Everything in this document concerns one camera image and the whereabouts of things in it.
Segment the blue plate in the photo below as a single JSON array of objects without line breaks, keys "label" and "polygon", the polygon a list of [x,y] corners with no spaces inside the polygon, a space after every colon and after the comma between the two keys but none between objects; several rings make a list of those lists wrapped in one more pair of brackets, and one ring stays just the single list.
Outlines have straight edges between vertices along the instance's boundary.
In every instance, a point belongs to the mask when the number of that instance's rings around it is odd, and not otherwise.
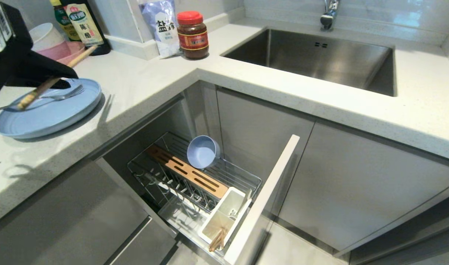
[{"label": "blue plate", "polygon": [[102,97],[100,84],[82,78],[66,81],[70,83],[70,88],[48,89],[43,96],[64,95],[76,89],[79,84],[84,87],[84,91],[60,101],[37,99],[25,111],[19,111],[16,106],[4,109],[0,114],[0,134],[16,139],[40,137],[64,129],[89,114]]}]

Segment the sink basin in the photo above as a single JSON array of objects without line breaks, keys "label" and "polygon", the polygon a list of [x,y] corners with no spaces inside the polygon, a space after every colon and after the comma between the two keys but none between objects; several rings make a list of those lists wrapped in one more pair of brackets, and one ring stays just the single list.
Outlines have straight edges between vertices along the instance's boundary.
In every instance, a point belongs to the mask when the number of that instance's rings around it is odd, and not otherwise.
[{"label": "sink basin", "polygon": [[223,56],[395,96],[389,47],[266,30]]}]

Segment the chrome faucet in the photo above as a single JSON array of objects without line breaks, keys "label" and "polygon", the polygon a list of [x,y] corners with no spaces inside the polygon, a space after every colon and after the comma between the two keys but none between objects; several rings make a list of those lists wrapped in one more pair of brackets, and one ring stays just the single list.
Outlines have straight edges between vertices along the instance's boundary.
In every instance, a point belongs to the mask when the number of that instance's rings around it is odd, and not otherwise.
[{"label": "chrome faucet", "polygon": [[324,0],[324,8],[325,12],[321,16],[321,31],[332,31],[332,25],[334,24],[334,21],[336,20],[337,15],[337,9],[339,8],[340,0]]}]

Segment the red jar lid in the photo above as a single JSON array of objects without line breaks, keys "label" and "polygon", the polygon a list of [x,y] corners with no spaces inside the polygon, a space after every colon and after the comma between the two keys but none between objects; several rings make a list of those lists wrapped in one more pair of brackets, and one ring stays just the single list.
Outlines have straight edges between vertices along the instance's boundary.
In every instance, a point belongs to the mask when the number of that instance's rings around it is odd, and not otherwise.
[{"label": "red jar lid", "polygon": [[177,14],[177,21],[181,25],[195,25],[203,22],[203,16],[196,11],[185,11]]}]

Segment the metal fork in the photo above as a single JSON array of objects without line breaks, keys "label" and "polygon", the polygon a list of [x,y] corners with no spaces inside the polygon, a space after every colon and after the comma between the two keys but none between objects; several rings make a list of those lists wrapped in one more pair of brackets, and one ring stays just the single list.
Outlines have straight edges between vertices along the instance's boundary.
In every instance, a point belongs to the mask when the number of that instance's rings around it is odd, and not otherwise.
[{"label": "metal fork", "polygon": [[[79,84],[78,87],[76,87],[75,89],[73,89],[73,91],[65,94],[65,95],[53,95],[53,96],[41,96],[38,99],[54,99],[55,101],[60,101],[60,100],[65,100],[71,97],[74,97],[78,94],[81,94],[84,91],[84,88],[82,86],[82,84]],[[15,102],[12,103],[10,105],[4,106],[4,107],[0,107],[0,110],[2,109],[7,109],[8,107],[15,107],[18,105],[19,102]]]}]

